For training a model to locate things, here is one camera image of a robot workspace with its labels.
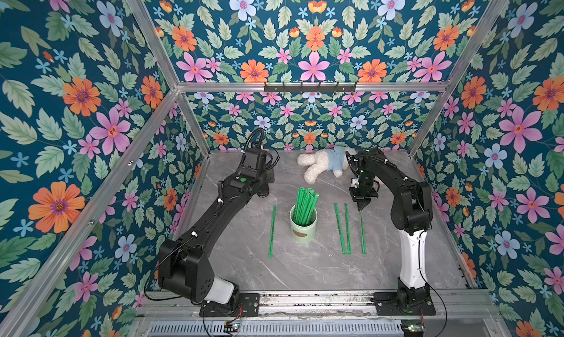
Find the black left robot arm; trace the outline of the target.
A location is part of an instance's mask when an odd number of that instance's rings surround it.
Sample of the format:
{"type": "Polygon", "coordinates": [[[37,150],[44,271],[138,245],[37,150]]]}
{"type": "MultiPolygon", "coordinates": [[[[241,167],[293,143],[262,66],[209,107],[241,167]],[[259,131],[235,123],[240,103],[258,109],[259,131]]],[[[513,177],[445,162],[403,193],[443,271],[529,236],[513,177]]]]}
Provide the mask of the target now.
{"type": "Polygon", "coordinates": [[[278,154],[252,147],[242,152],[237,169],[217,183],[217,197],[200,219],[177,240],[165,240],[156,267],[159,288],[194,305],[215,303],[233,312],[239,286],[217,276],[210,254],[228,224],[254,196],[265,198],[275,181],[278,154]]]}

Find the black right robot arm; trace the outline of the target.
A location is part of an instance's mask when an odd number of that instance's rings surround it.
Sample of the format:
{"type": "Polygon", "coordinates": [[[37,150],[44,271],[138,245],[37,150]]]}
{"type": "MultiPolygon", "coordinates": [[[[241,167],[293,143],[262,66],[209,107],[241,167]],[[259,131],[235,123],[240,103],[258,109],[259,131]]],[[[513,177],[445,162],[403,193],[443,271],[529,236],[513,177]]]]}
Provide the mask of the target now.
{"type": "Polygon", "coordinates": [[[430,185],[407,176],[380,149],[361,150],[356,154],[347,151],[345,155],[354,175],[349,191],[358,211],[378,197],[382,184],[393,195],[390,218],[399,231],[401,270],[397,291],[372,295],[377,313],[435,315],[425,269],[425,244],[433,221],[430,185]]]}

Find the bundle of green wrapped straws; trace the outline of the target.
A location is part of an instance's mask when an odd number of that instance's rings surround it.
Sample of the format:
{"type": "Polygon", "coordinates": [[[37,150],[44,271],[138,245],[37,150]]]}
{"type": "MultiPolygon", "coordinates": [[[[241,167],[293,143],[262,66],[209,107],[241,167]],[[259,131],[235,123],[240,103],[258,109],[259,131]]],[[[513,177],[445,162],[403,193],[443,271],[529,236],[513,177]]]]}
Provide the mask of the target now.
{"type": "Polygon", "coordinates": [[[318,199],[319,194],[313,189],[301,187],[298,190],[296,204],[292,214],[292,222],[301,227],[311,225],[314,222],[314,211],[318,199]]]}

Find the light green storage cup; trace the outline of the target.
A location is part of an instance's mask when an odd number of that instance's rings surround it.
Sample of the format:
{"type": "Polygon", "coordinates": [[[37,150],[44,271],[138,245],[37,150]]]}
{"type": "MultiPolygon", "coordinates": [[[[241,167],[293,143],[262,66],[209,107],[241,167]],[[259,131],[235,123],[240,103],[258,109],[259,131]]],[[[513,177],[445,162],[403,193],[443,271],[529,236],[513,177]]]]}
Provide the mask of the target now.
{"type": "Polygon", "coordinates": [[[315,209],[311,213],[310,221],[308,225],[298,225],[295,222],[297,218],[296,206],[293,206],[290,211],[290,228],[291,235],[295,242],[300,244],[307,244],[313,242],[317,236],[317,210],[315,209]]]}

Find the white plush teddy bear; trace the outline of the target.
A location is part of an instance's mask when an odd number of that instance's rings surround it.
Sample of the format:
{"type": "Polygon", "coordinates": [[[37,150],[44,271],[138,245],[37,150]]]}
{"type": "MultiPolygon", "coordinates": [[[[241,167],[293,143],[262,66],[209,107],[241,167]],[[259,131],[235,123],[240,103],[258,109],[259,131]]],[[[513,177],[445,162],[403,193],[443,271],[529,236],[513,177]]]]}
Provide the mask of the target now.
{"type": "Polygon", "coordinates": [[[347,155],[355,155],[357,150],[334,146],[332,149],[322,149],[314,153],[304,153],[298,156],[297,163],[301,167],[308,167],[303,178],[307,184],[314,184],[324,172],[331,172],[336,178],[341,178],[349,168],[347,155]]]}

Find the black wall hook rack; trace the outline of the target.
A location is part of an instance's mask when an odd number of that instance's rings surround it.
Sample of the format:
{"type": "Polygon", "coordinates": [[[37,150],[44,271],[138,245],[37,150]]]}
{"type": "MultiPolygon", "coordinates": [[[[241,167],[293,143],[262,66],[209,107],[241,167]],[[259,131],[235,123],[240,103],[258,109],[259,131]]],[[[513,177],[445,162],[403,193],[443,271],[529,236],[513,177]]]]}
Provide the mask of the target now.
{"type": "Polygon", "coordinates": [[[265,93],[349,93],[355,92],[356,83],[340,82],[300,82],[300,83],[264,83],[265,93]]]}

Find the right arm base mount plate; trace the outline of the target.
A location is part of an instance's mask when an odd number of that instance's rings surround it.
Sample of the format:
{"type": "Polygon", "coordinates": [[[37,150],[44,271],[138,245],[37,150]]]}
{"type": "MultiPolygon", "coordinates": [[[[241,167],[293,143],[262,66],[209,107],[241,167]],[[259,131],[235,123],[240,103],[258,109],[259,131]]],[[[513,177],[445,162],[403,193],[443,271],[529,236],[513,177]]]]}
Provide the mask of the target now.
{"type": "Polygon", "coordinates": [[[378,316],[436,316],[432,300],[416,300],[409,303],[407,297],[398,297],[395,291],[375,292],[371,302],[374,303],[378,316]]]}

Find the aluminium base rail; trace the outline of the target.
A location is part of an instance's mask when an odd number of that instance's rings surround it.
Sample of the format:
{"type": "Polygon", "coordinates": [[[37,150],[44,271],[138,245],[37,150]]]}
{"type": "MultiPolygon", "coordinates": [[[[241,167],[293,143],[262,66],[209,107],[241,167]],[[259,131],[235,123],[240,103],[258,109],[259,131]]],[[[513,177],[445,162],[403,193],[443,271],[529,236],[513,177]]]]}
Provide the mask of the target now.
{"type": "MultiPolygon", "coordinates": [[[[260,291],[260,317],[304,316],[329,318],[376,317],[383,303],[372,301],[373,290],[325,291],[260,291]]],[[[434,319],[500,318],[502,316],[492,296],[485,289],[436,289],[430,293],[436,309],[434,319]]],[[[137,310],[137,317],[197,317],[200,308],[189,300],[176,298],[149,301],[137,310]]]]}

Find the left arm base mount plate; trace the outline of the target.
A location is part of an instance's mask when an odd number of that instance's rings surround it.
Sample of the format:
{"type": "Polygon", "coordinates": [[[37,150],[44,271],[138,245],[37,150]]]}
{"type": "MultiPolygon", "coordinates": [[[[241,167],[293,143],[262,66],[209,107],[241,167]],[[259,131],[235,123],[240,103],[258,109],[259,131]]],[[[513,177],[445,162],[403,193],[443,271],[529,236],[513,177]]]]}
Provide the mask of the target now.
{"type": "Polygon", "coordinates": [[[240,293],[238,304],[232,302],[221,305],[216,302],[205,302],[202,304],[199,317],[257,317],[259,315],[261,295],[256,292],[240,293]]]}

